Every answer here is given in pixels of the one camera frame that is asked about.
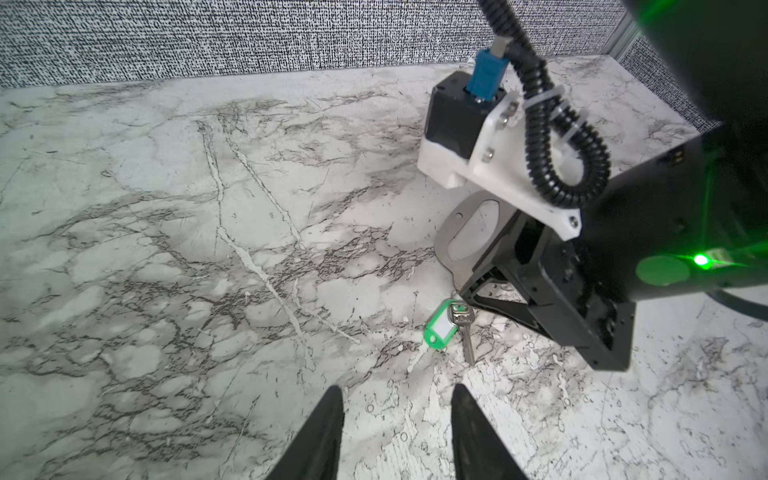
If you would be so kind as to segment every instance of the zip tie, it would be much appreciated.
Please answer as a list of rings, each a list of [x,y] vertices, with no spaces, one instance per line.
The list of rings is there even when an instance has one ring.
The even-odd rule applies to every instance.
[[[552,97],[557,97],[558,95],[562,95],[565,93],[565,87],[562,85],[558,85],[555,88],[550,88],[547,91],[543,91],[538,95],[534,95],[533,97],[530,97],[528,100],[523,102],[523,110],[528,110],[530,107],[533,107],[536,104],[540,104],[543,101],[549,100]]]
[[[565,113],[565,109],[570,105],[571,102],[568,101],[567,98],[563,98],[563,101],[558,104],[557,107],[552,109],[552,115],[549,116],[549,121],[553,121],[555,118],[557,118],[559,115],[562,115]]]
[[[571,139],[571,137],[576,135],[576,132],[579,131],[579,129],[581,127],[583,127],[585,123],[587,123],[587,116],[588,115],[589,115],[589,111],[586,108],[582,108],[578,112],[578,118],[574,122],[573,127],[571,127],[571,129],[569,131],[565,132],[565,135],[563,135],[560,138],[560,142],[562,144],[567,143]]]

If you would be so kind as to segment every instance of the key tag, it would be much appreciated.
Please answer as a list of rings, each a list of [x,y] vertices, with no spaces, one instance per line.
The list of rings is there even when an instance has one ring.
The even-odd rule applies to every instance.
[[[449,312],[449,307],[454,302],[456,300],[449,298],[441,303],[424,330],[424,340],[435,350],[448,346],[448,342],[458,332],[458,327],[451,321]]]

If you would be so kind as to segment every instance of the silver key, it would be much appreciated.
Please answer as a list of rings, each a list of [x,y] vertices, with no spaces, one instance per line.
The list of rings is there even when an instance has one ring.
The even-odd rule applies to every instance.
[[[458,327],[462,334],[462,346],[464,348],[464,360],[469,366],[475,366],[475,349],[472,347],[472,337],[469,326],[475,321],[475,311],[464,302],[451,303],[451,322]]]

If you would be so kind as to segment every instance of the gray textured panel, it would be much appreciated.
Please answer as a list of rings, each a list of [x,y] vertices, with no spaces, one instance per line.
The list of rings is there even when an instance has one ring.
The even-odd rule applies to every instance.
[[[698,131],[705,132],[719,124],[704,117],[690,102],[685,91],[677,84],[664,61],[656,54],[653,45],[644,35],[634,41],[619,63]]]
[[[514,2],[541,55],[599,53],[618,0]],[[475,0],[5,0],[0,86],[465,61]]]

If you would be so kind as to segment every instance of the green led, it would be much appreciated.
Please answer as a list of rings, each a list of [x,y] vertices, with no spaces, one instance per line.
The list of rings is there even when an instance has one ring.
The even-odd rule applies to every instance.
[[[707,257],[706,255],[703,255],[702,253],[699,253],[698,255],[696,255],[696,256],[694,257],[694,263],[695,263],[696,265],[698,265],[698,266],[706,266],[706,265],[709,265],[709,263],[710,263],[711,261],[712,261],[712,260],[710,260],[710,258],[709,258],[709,257]]]

